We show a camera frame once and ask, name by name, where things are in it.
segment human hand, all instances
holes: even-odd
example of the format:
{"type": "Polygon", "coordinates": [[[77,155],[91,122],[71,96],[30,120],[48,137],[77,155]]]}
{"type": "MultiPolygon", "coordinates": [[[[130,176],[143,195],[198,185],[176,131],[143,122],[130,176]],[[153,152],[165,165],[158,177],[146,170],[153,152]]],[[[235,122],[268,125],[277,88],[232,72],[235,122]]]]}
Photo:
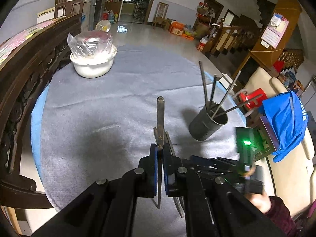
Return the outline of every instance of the human hand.
{"type": "Polygon", "coordinates": [[[263,214],[271,208],[271,201],[267,193],[263,190],[262,194],[246,193],[245,197],[263,214]]]}

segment white bowl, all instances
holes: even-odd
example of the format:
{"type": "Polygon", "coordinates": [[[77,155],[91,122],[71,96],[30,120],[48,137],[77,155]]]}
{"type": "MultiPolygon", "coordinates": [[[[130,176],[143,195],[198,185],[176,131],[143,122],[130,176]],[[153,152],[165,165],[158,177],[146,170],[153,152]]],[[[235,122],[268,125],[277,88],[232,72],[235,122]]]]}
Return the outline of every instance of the white bowl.
{"type": "Polygon", "coordinates": [[[114,47],[114,52],[108,56],[104,62],[95,65],[95,60],[80,60],[74,57],[73,54],[70,55],[70,60],[74,64],[75,70],[80,76],[86,78],[95,78],[104,75],[110,70],[116,53],[117,49],[114,47]]]}

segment gray tablecloth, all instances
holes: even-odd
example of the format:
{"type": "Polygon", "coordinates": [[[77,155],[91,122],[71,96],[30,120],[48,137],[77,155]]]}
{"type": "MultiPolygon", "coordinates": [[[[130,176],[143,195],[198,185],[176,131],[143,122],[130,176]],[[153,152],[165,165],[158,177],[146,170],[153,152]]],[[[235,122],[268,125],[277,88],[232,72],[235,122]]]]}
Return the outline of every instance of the gray tablecloth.
{"type": "MultiPolygon", "coordinates": [[[[95,79],[80,77],[72,64],[59,70],[41,131],[43,184],[53,206],[62,209],[96,179],[119,178],[148,156],[158,96],[165,98],[165,130],[177,156],[238,158],[234,127],[245,125],[237,111],[204,142],[189,134],[188,124],[204,105],[201,83],[192,62],[150,46],[119,47],[111,70],[95,79]]],[[[223,96],[217,89],[214,100],[223,96]]],[[[223,104],[232,106],[229,99],[223,104]]],[[[138,200],[134,236],[148,235],[185,236],[185,220],[164,192],[160,211],[150,199],[138,200]]]]}

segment person's arm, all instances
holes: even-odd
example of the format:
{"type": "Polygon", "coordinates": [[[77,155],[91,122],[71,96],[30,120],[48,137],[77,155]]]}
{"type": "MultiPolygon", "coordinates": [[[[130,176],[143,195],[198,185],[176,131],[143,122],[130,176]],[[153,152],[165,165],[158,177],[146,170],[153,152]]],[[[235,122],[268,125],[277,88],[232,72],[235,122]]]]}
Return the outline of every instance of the person's arm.
{"type": "Polygon", "coordinates": [[[263,194],[247,193],[245,197],[263,214],[279,227],[288,237],[294,237],[298,229],[291,218],[290,211],[279,197],[263,194]]]}

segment red plastic chair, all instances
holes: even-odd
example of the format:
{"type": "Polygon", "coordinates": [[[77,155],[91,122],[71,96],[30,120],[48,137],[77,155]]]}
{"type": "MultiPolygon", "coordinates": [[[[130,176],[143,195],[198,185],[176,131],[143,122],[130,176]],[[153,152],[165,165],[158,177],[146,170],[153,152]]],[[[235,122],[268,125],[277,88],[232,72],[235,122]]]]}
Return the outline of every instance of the red plastic chair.
{"type": "Polygon", "coordinates": [[[239,99],[241,100],[241,102],[248,101],[248,100],[256,97],[257,95],[261,94],[260,97],[258,97],[254,101],[251,101],[245,105],[245,107],[248,110],[248,112],[244,115],[245,118],[248,117],[251,113],[253,113],[256,108],[260,107],[262,105],[263,100],[266,100],[268,98],[267,95],[264,93],[264,91],[261,88],[255,90],[254,92],[249,93],[249,94],[247,94],[246,89],[242,89],[239,92],[237,92],[235,95],[233,95],[232,98],[235,98],[238,94],[239,94],[239,99]]]}

